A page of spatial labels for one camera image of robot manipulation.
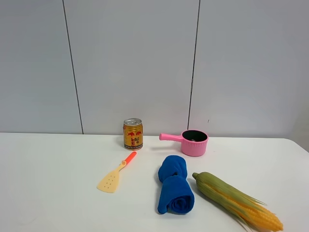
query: slotted spatula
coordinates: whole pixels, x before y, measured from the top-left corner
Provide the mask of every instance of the slotted spatula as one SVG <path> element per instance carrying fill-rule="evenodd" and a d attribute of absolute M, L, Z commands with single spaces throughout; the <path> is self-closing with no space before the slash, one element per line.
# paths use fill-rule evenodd
<path fill-rule="evenodd" d="M 114 171 L 108 173 L 98 184 L 97 189 L 103 192 L 113 193 L 116 191 L 119 183 L 119 171 L 123 169 L 135 157 L 136 152 L 133 151 Z"/>

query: corn cob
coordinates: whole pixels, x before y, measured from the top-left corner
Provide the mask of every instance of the corn cob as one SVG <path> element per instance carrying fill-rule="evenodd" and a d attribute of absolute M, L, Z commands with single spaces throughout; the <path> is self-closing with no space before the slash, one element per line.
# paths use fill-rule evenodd
<path fill-rule="evenodd" d="M 270 231 L 282 231 L 283 224 L 261 201 L 250 197 L 216 176 L 204 172 L 193 173 L 198 189 L 213 201 L 222 205 L 241 222 Z"/>

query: can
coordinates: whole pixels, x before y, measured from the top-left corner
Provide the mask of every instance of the can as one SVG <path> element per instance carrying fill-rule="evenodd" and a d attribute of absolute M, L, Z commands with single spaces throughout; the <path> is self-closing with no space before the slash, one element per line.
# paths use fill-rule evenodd
<path fill-rule="evenodd" d="M 124 145 L 126 149 L 132 151 L 143 147 L 143 124 L 139 118 L 124 121 Z"/>

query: white table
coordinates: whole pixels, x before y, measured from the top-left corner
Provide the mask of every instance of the white table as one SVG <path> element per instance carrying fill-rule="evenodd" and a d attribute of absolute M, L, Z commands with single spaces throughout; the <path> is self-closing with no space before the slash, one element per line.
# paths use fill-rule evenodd
<path fill-rule="evenodd" d="M 203 199 L 191 177 L 207 171 L 264 201 L 285 232 L 307 232 L 309 154 L 286 139 L 210 138 L 199 158 L 179 144 L 145 136 L 120 173 L 114 194 L 98 182 L 129 155 L 122 136 L 0 133 L 1 232 L 243 232 Z M 157 171 L 167 155 L 185 158 L 195 206 L 187 215 L 157 213 Z"/>

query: pink pot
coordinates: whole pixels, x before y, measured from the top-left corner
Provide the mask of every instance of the pink pot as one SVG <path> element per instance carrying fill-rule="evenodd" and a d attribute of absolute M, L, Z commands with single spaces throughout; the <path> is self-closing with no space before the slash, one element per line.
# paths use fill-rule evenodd
<path fill-rule="evenodd" d="M 159 139 L 181 142 L 182 152 L 196 157 L 205 153 L 208 135 L 199 130 L 186 130 L 181 135 L 160 134 Z"/>

